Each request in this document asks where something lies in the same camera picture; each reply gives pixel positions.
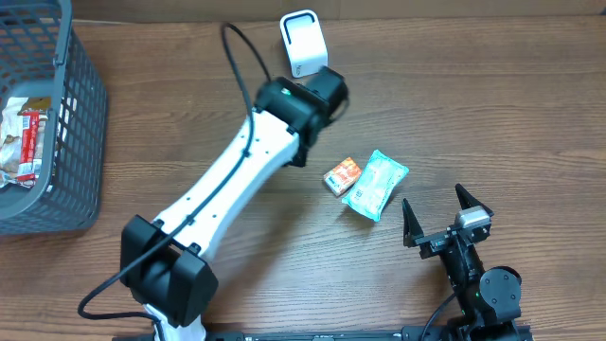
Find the snack package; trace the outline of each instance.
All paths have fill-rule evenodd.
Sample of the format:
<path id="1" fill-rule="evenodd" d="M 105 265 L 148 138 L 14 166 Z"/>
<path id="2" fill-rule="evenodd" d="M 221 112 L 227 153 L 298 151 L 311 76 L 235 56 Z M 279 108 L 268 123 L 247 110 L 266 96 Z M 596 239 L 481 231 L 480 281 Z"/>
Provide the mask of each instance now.
<path id="1" fill-rule="evenodd" d="M 31 188 L 40 176 L 50 98 L 11 98 L 0 126 L 0 188 Z"/>
<path id="2" fill-rule="evenodd" d="M 338 164 L 337 167 L 324 174 L 324 182 L 329 186 L 334 195 L 339 196 L 358 181 L 360 174 L 362 174 L 360 167 L 356 165 L 351 157 L 348 157 Z"/>
<path id="3" fill-rule="evenodd" d="M 378 222 L 394 187 L 408 174 L 408 168 L 375 151 L 360 179 L 342 202 Z"/>

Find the small orange box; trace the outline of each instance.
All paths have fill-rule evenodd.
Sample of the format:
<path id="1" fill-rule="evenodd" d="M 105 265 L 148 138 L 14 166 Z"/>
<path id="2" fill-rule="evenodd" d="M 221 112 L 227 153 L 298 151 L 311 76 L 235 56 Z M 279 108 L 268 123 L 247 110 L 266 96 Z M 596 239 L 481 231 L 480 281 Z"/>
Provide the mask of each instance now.
<path id="1" fill-rule="evenodd" d="M 334 192 L 334 195 L 339 196 L 358 181 L 360 174 L 362 174 L 360 167 L 356 165 L 351 157 L 348 157 L 337 167 L 324 174 L 324 182 Z"/>

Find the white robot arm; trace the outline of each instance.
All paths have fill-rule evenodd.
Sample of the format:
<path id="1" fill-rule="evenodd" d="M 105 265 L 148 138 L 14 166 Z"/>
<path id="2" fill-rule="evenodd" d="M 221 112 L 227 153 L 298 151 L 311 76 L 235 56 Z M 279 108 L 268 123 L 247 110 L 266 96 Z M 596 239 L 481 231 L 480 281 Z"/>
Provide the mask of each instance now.
<path id="1" fill-rule="evenodd" d="M 347 99 L 343 77 L 324 68 L 306 86 L 278 78 L 264 84 L 253 110 L 253 137 L 246 120 L 204 176 L 152 223 L 135 216 L 122 232 L 121 268 L 131 266 L 160 241 L 170 243 L 121 277 L 133 297 L 154 315 L 157 341 L 202 341 L 201 314 L 218 287 L 210 270 L 226 228 L 260 186 L 284 165 L 305 166 L 307 150 Z M 240 166 L 226 183 L 225 176 Z M 212 200 L 205 205 L 216 188 Z"/>

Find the blue snack packet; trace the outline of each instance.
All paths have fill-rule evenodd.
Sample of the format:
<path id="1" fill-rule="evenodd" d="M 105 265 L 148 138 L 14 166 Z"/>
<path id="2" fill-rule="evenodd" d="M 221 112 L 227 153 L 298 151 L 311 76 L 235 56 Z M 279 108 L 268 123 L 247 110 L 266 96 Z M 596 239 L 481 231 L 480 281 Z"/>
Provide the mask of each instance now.
<path id="1" fill-rule="evenodd" d="M 356 212 L 378 222 L 394 187 L 408 174 L 408 168 L 375 151 L 360 179 L 341 201 Z"/>

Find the gray plastic basket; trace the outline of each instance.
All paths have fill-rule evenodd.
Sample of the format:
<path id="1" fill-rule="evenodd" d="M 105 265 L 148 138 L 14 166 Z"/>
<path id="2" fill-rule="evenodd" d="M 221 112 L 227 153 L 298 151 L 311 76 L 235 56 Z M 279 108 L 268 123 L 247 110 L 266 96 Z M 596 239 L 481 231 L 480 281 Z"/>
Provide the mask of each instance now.
<path id="1" fill-rule="evenodd" d="M 91 226 L 100 204 L 107 92 L 72 29 L 69 0 L 0 1 L 0 109 L 11 97 L 51 97 L 52 104 L 36 185 L 0 189 L 0 234 Z"/>

